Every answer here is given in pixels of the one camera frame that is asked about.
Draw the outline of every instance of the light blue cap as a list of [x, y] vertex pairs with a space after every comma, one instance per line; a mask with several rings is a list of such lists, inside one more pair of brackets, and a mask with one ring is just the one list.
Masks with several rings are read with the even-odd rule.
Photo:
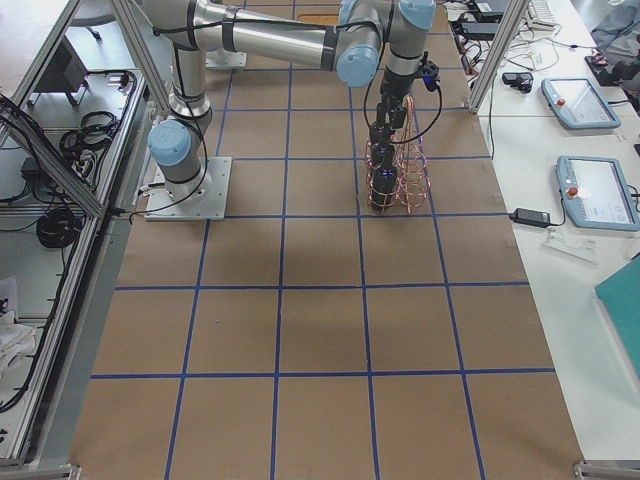
[[436, 13], [435, 0], [400, 0], [400, 12], [412, 25], [429, 30]]
[[351, 15], [351, 10], [353, 10], [356, 2], [357, 0], [342, 0], [342, 3], [340, 3], [340, 13], [338, 14], [338, 23], [344, 25], [349, 21], [349, 15]]
[[180, 122], [165, 120], [151, 130], [148, 145], [158, 165], [173, 167], [191, 150], [191, 135]]
[[348, 87], [367, 85], [376, 76], [378, 51], [365, 43], [344, 51], [336, 65], [338, 78]]

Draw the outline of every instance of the white mounting plate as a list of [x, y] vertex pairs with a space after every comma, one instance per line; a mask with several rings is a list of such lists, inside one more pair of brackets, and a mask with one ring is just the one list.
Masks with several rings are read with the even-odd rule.
[[[165, 208], [159, 212], [145, 214], [147, 220], [224, 220], [231, 176], [231, 157], [211, 157], [207, 168], [207, 180], [203, 182], [204, 194], [195, 194], [188, 200]], [[158, 168], [154, 182], [164, 182], [164, 175]], [[151, 190], [147, 210], [155, 210], [171, 205], [175, 200], [164, 188]]]
[[207, 52], [205, 68], [207, 70], [228, 70], [240, 69], [247, 66], [247, 54], [242, 52], [228, 52], [222, 50], [218, 52]]

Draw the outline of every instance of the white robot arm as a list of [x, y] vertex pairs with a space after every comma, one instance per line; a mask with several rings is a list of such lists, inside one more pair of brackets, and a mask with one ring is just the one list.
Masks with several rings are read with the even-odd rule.
[[[423, 54], [435, 0], [343, 0], [336, 26], [271, 17], [209, 0], [143, 0], [142, 7], [154, 31], [173, 43], [172, 112], [177, 121], [196, 125], [200, 136], [211, 121], [204, 76], [205, 54], [212, 48], [335, 70], [347, 86], [362, 87], [374, 79], [380, 52], [388, 45], [381, 102], [370, 125], [370, 138], [374, 165], [389, 168], [387, 160], [394, 150], [391, 137], [406, 116], [404, 96], [416, 78], [428, 77], [434, 84], [437, 80], [437, 67]], [[176, 120], [152, 131], [150, 148], [167, 182], [192, 185], [202, 173], [197, 159], [201, 138], [180, 140], [186, 131], [191, 137], [198, 132], [194, 128], [175, 132]], [[395, 181], [389, 179], [389, 168], [381, 177], [387, 183]]]

